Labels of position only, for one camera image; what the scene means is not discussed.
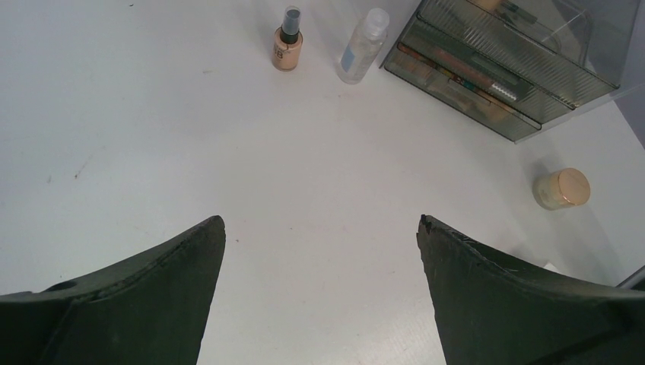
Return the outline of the gold round jar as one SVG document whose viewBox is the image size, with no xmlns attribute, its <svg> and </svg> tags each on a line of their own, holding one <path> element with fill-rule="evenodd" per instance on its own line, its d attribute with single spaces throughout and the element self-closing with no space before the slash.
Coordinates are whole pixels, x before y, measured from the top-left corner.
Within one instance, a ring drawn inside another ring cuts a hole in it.
<svg viewBox="0 0 645 365">
<path fill-rule="evenodd" d="M 537 203 L 549 211 L 585 205 L 591 196 L 586 176 L 574 168 L 565 168 L 540 176 L 532 186 Z"/>
</svg>

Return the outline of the white cube box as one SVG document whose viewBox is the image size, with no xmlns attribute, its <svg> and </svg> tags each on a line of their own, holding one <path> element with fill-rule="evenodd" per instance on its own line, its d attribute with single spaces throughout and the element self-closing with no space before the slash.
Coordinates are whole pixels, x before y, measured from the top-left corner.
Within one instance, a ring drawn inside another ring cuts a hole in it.
<svg viewBox="0 0 645 365">
<path fill-rule="evenodd" d="M 544 268 L 544 269 L 546 269 L 546 270 L 549 270 L 549 271 L 551 271 L 551 272 L 554 272 L 554 273 L 556 273 L 556 274 L 561 275 L 561 272 L 560 272 L 560 271 L 559 271 L 559 270 L 558 270 L 558 269 L 557 269 L 553 264 L 551 264 L 550 262 L 547 262 L 547 263 L 543 266 L 543 268 Z"/>
</svg>

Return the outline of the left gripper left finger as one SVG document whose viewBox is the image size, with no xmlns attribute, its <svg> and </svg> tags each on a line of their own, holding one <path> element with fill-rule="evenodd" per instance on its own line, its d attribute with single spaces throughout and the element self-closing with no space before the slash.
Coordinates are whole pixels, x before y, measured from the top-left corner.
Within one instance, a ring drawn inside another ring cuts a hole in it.
<svg viewBox="0 0 645 365">
<path fill-rule="evenodd" d="M 194 364 L 224 257 L 219 216 L 44 291 L 1 298 L 3 364 Z"/>
</svg>

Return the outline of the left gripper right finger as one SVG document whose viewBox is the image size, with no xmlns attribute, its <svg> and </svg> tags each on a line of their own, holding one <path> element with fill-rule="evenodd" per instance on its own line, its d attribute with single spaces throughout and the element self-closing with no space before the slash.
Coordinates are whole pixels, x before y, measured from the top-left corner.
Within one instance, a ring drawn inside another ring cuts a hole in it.
<svg viewBox="0 0 645 365">
<path fill-rule="evenodd" d="M 560 275 L 422 215 L 418 248 L 448 364 L 642 364 L 644 293 Z"/>
</svg>

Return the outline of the foundation bottle with pump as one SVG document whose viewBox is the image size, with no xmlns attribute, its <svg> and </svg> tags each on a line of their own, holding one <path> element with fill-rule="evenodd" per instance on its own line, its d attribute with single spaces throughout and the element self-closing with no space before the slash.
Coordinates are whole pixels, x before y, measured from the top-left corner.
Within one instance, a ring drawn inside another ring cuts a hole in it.
<svg viewBox="0 0 645 365">
<path fill-rule="evenodd" d="M 285 9 L 281 26 L 275 31 L 272 64 L 279 71 L 293 71 L 297 67 L 303 45 L 300 19 L 301 10 L 291 5 Z"/>
</svg>

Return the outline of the clear acrylic organizer box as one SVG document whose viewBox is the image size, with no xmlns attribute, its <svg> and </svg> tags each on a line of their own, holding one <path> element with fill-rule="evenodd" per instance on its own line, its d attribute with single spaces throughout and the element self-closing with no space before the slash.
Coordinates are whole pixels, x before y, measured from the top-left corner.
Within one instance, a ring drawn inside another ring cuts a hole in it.
<svg viewBox="0 0 645 365">
<path fill-rule="evenodd" d="M 383 68 L 509 141 L 642 87 L 642 1 L 422 1 Z"/>
</svg>

